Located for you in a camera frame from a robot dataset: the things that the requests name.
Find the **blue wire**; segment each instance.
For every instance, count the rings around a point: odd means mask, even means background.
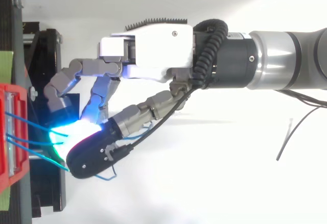
[[[56,161],[54,161],[52,159],[47,158],[46,156],[44,156],[44,155],[42,155],[40,153],[37,153],[36,151],[30,150],[30,149],[28,149],[28,148],[26,148],[26,147],[24,147],[24,146],[22,146],[22,145],[20,145],[20,144],[18,144],[16,142],[13,142],[13,141],[8,140],[8,139],[7,139],[7,142],[9,142],[9,143],[11,143],[11,144],[25,150],[25,151],[28,151],[29,153],[34,154],[34,155],[38,156],[39,158],[44,159],[44,160],[56,165],[57,167],[69,172],[69,170],[66,167],[62,166],[61,164],[57,163]]]
[[[24,139],[21,139],[21,138],[18,138],[16,136],[12,136],[10,134],[6,134],[6,136],[14,139],[14,140],[17,140],[17,141],[21,141],[21,142],[26,142],[26,143],[29,143],[29,144],[32,144],[32,145],[39,145],[39,146],[53,146],[53,145],[62,145],[63,142],[57,142],[57,143],[49,143],[49,142],[36,142],[36,141],[29,141],[29,140],[24,140]]]
[[[56,161],[54,161],[54,160],[52,160],[52,159],[49,159],[48,157],[46,157],[46,156],[44,156],[44,155],[42,155],[42,154],[40,154],[40,153],[37,153],[36,151],[30,150],[30,149],[28,149],[28,148],[26,148],[26,147],[24,147],[24,146],[22,146],[22,145],[20,145],[20,144],[18,144],[18,143],[16,143],[16,142],[13,142],[13,141],[8,140],[8,139],[7,139],[7,142],[9,142],[9,143],[11,143],[11,144],[13,144],[13,145],[15,145],[15,146],[17,146],[17,147],[19,147],[19,148],[25,150],[25,151],[28,151],[28,152],[31,153],[31,154],[37,155],[39,158],[44,159],[44,160],[46,160],[46,161],[48,161],[48,162],[54,164],[55,166],[57,166],[57,167],[59,167],[59,168],[65,170],[65,171],[69,172],[69,169],[67,169],[66,167],[62,166],[61,164],[57,163]],[[104,178],[104,177],[102,177],[102,176],[100,176],[100,175],[95,175],[95,177],[97,177],[97,178],[99,178],[99,179],[102,179],[102,180],[104,180],[104,181],[110,181],[110,180],[112,180],[112,179],[114,179],[114,178],[117,177],[116,171],[115,171],[115,169],[114,169],[113,166],[112,166],[112,170],[113,170],[114,176],[112,176],[112,177],[110,177],[110,178]]]
[[[123,138],[123,140],[136,140],[138,138],[141,138],[143,135],[145,135],[146,132],[148,132],[151,128],[153,127],[153,123],[151,122],[150,126],[148,127],[143,127],[143,128],[146,128],[147,130],[144,132],[144,133],[141,133],[140,135],[138,136],[129,136],[129,137],[125,137]]]
[[[105,178],[105,177],[102,177],[102,176],[100,176],[100,175],[97,174],[97,175],[95,175],[95,177],[97,177],[97,178],[99,178],[99,179],[102,179],[102,180],[104,180],[104,181],[110,181],[110,180],[116,178],[116,177],[117,177],[116,171],[115,171],[113,165],[112,165],[111,167],[112,167],[112,171],[113,171],[113,173],[114,173],[114,176],[112,176],[112,177],[110,177],[110,178]]]
[[[21,120],[21,121],[23,121],[23,122],[25,122],[25,123],[27,123],[27,124],[30,124],[30,125],[32,125],[32,126],[34,126],[34,127],[36,127],[36,128],[42,129],[42,130],[44,130],[44,131],[52,132],[52,133],[55,133],[55,134],[57,134],[57,135],[59,135],[59,136],[65,136],[65,137],[68,137],[68,135],[65,135],[64,133],[58,133],[58,132],[55,132],[55,131],[53,131],[53,130],[51,130],[51,129],[49,129],[49,128],[45,128],[45,127],[43,127],[43,126],[41,126],[41,125],[39,125],[39,124],[37,124],[37,123],[33,123],[33,122],[29,121],[29,120],[26,120],[26,119],[24,119],[24,118],[21,118],[21,117],[19,117],[19,116],[16,116],[16,115],[14,115],[14,114],[11,114],[11,113],[9,113],[9,112],[7,112],[7,111],[5,112],[5,114],[8,115],[8,116],[11,116],[11,117],[13,117],[13,118],[19,119],[19,120]]]

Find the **red plastic container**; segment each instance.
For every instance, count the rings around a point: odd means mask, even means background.
[[[15,154],[15,170],[13,176],[9,176],[9,162],[8,162],[8,146],[6,137],[6,119],[5,115],[7,98],[6,94],[12,94],[12,113],[27,119],[27,92],[26,89],[10,84],[0,84],[0,193],[7,187],[11,186],[20,180],[30,169],[29,153],[16,146],[13,146]],[[13,118],[14,135],[16,137],[28,140],[27,124]],[[28,143],[18,142],[24,147],[28,147]]]

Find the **blue light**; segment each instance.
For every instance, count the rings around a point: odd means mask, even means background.
[[[100,131],[101,127],[89,122],[88,120],[82,119],[68,125],[52,128],[52,130],[68,135],[68,137],[63,137],[53,132],[49,132],[49,137],[52,143],[63,142],[63,144],[54,145],[53,147],[59,157],[66,161],[69,151],[76,144],[84,140],[86,137]]]

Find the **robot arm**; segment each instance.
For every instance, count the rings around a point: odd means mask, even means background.
[[[47,85],[44,93],[50,110],[56,112],[69,105],[64,94],[80,76],[98,76],[82,114],[95,122],[99,119],[94,114],[112,95],[118,77],[160,82],[173,78],[170,91],[125,108],[101,124],[102,131],[69,152],[66,162],[75,177],[93,176],[128,155],[135,145],[119,147],[117,140],[182,109],[185,98],[197,88],[327,89],[326,29],[248,35],[228,33],[220,20],[206,20],[194,29],[183,23],[146,20],[127,32],[103,38],[98,59],[73,60]]]

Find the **serrated edge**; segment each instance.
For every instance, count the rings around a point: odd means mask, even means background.
[[[152,25],[152,24],[187,24],[187,19],[180,18],[147,18],[141,22],[137,22],[132,25],[128,25],[125,27],[126,31],[134,30],[142,26]]]

